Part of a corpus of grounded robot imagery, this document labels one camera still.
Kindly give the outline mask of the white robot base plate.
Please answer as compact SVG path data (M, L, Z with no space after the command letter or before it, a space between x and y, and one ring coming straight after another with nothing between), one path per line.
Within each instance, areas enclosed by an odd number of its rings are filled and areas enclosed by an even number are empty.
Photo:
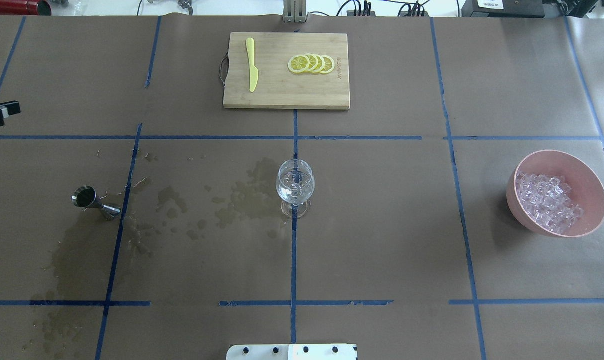
M357 360L356 344L238 344L229 347L227 360Z

